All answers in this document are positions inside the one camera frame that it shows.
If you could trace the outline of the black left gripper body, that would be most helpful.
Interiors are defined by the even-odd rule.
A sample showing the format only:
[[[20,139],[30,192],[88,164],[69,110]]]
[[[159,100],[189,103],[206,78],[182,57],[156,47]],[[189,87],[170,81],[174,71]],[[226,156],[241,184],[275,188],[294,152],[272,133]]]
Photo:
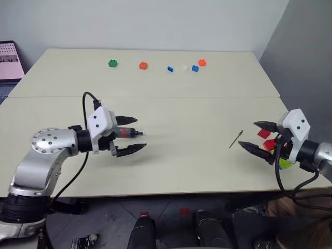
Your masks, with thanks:
[[[100,124],[99,150],[109,150],[112,156],[117,155],[117,147],[114,144],[118,123],[114,112],[104,112]]]

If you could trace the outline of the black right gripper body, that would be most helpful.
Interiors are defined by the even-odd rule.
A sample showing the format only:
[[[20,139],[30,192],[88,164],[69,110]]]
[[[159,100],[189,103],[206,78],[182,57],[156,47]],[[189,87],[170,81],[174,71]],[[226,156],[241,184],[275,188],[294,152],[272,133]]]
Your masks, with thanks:
[[[277,162],[277,159],[281,158],[287,160],[293,149],[293,134],[289,128],[280,127],[274,127],[274,132],[278,133],[278,135],[274,138],[274,162]]]

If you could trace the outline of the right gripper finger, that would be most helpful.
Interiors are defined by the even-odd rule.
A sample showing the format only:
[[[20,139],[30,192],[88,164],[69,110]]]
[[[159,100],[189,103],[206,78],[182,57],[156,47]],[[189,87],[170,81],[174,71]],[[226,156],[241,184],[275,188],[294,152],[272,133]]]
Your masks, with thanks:
[[[242,148],[244,148],[250,154],[265,160],[270,165],[274,164],[275,156],[271,152],[263,150],[258,145],[255,145],[250,142],[238,141],[238,143]]]
[[[254,125],[260,127],[263,130],[269,131],[269,132],[277,132],[277,124],[275,122],[270,122],[270,121],[256,121],[254,122]]]

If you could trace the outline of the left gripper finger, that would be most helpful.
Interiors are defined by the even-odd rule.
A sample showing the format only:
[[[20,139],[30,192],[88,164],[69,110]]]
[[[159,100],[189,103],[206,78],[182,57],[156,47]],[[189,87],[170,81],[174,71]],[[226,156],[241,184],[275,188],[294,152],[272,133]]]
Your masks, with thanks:
[[[129,145],[126,148],[123,149],[119,149],[116,146],[116,157],[123,157],[123,156],[127,156],[133,153],[136,153],[137,151],[143,149],[147,144],[146,143],[140,143],[140,144],[133,144],[133,145]]]
[[[116,116],[117,125],[128,125],[137,122],[136,118],[128,116]]]

